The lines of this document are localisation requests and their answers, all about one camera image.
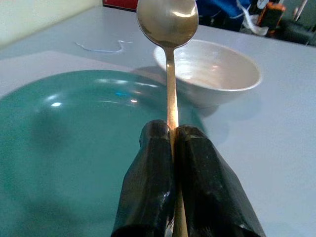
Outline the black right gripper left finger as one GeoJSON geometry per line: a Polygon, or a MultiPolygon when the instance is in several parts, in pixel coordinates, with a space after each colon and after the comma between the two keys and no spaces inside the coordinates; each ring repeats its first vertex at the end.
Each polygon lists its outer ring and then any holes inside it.
{"type": "Polygon", "coordinates": [[[123,179],[111,237],[171,237],[176,190],[167,123],[145,124],[139,144],[123,179]]]}

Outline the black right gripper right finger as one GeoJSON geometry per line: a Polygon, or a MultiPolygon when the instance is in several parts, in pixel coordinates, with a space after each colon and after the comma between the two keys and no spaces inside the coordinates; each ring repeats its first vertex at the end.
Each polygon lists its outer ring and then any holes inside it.
{"type": "Polygon", "coordinates": [[[176,129],[189,237],[266,237],[235,172],[197,127],[176,129]]]}

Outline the gold metal spoon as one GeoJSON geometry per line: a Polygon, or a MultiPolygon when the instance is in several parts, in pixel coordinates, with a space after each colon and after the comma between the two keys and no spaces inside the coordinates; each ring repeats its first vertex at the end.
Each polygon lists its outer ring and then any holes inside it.
{"type": "Polygon", "coordinates": [[[137,20],[143,34],[164,50],[166,60],[167,124],[175,151],[179,126],[174,50],[187,44],[198,29],[196,0],[138,0],[137,20]]]}

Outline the teal round plate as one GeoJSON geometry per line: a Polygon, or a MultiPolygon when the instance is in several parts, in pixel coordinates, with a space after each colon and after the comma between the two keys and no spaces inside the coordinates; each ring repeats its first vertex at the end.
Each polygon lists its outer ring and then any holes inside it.
{"type": "Polygon", "coordinates": [[[110,237],[143,126],[166,86],[88,70],[0,98],[0,237],[110,237]]]}

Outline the white ceramic bowl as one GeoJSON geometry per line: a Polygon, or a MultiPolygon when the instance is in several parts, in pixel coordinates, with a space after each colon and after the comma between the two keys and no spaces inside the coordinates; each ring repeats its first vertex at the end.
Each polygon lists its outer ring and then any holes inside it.
{"type": "Polygon", "coordinates": [[[198,108],[219,106],[257,87],[262,76],[248,56],[193,39],[174,51],[177,91],[198,108]]]}

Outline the white thread piece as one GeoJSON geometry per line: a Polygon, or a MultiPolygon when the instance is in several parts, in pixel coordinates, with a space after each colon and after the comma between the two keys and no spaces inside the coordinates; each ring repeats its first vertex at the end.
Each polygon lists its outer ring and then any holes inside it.
{"type": "Polygon", "coordinates": [[[92,48],[92,47],[87,47],[83,44],[80,44],[78,42],[74,42],[74,44],[81,49],[89,52],[94,52],[94,53],[105,53],[105,54],[120,54],[124,52],[124,45],[125,44],[133,44],[132,41],[123,41],[123,40],[118,40],[117,41],[117,46],[116,48],[108,48],[108,47],[100,47],[100,48],[92,48]]]}

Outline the orange black device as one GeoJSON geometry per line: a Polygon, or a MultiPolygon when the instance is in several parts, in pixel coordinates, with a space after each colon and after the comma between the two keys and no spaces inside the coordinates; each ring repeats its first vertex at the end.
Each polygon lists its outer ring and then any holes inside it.
{"type": "Polygon", "coordinates": [[[279,35],[281,33],[279,23],[285,11],[285,5],[268,2],[258,17],[257,26],[260,29],[257,35],[269,37],[279,35]]]}

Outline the red cardboard box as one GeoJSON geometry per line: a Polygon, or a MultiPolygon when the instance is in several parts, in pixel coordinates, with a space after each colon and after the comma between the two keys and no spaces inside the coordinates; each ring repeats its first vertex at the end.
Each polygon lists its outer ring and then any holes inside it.
{"type": "Polygon", "coordinates": [[[102,0],[103,5],[132,9],[137,7],[138,0],[102,0]]]}

